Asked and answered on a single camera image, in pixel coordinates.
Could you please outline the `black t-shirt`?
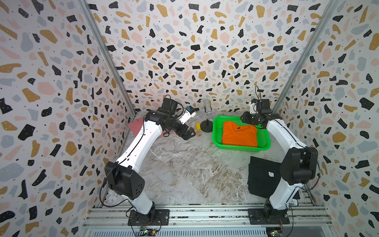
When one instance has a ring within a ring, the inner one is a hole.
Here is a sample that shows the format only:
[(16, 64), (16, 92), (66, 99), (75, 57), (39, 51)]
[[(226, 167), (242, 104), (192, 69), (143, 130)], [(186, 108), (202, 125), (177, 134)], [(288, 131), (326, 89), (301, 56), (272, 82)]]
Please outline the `black t-shirt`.
[(289, 184), (295, 182), (295, 172), (300, 170), (298, 158), (286, 157), (283, 163), (276, 163), (251, 156), (248, 169), (248, 190), (251, 194), (265, 198), (285, 196), (286, 185), (280, 185), (281, 179)]

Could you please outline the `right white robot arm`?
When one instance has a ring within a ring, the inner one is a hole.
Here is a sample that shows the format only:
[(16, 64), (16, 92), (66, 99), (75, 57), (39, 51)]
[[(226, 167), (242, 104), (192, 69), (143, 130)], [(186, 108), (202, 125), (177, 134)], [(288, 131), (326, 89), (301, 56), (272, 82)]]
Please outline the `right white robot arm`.
[(301, 142), (289, 130), (279, 114), (244, 112), (240, 117), (243, 123), (261, 125), (268, 130), (283, 151), (286, 152), (280, 165), (281, 179), (274, 193), (267, 199), (263, 208), (263, 218), (276, 221), (287, 214), (294, 195), (316, 176), (318, 151)]

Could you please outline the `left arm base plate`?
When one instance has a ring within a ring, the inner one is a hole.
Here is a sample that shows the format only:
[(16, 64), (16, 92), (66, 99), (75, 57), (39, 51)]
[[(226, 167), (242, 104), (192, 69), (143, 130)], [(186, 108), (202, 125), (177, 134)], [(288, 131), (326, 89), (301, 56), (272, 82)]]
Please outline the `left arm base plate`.
[(169, 218), (169, 209), (152, 209), (146, 215), (132, 210), (129, 213), (128, 226), (168, 226)]

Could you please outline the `green plastic basket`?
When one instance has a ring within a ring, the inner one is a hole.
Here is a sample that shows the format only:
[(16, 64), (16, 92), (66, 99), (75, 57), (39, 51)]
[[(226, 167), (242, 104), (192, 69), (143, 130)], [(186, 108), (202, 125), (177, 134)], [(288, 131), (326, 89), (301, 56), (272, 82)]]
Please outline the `green plastic basket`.
[(248, 124), (243, 123), (239, 117), (231, 117), (231, 116), (216, 117), (213, 121), (212, 140), (217, 148), (224, 149), (224, 150), (247, 151), (247, 152), (260, 152), (260, 151), (268, 150), (270, 148), (271, 141), (270, 141), (268, 131), (266, 129), (261, 129), (260, 127), (256, 128), (257, 139), (258, 139), (257, 147), (223, 145), (222, 144), (223, 124), (226, 121), (233, 121), (235, 124), (241, 125), (241, 126), (248, 125)]

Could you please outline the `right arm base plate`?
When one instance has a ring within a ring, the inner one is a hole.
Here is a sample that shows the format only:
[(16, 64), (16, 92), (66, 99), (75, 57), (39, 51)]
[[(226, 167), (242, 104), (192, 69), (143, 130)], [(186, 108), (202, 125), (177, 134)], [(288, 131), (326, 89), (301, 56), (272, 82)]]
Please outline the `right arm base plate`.
[(247, 210), (251, 225), (290, 224), (287, 211), (288, 211), (287, 209), (271, 210), (271, 209), (264, 209), (264, 208), (252, 208), (252, 209)]

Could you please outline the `orange t-shirt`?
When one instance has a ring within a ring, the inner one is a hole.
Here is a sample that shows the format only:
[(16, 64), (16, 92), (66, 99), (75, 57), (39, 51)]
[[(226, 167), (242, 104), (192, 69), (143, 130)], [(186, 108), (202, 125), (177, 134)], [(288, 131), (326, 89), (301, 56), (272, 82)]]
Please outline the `orange t-shirt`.
[(257, 147), (257, 129), (252, 125), (237, 125), (233, 121), (223, 124), (222, 144), (231, 146)]

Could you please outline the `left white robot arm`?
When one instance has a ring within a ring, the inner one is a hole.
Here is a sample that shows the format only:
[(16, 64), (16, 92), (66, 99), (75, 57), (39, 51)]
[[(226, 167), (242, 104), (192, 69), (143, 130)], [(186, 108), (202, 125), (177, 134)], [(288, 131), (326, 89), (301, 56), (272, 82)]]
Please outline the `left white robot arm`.
[(155, 204), (146, 195), (145, 180), (139, 174), (141, 165), (154, 142), (167, 131), (173, 131), (184, 140), (196, 136), (186, 122), (196, 115), (196, 109), (188, 106), (181, 116), (171, 115), (165, 109), (149, 111), (144, 116), (142, 128), (127, 150), (116, 160), (105, 166), (108, 187), (116, 194), (126, 197), (136, 212), (151, 217)]

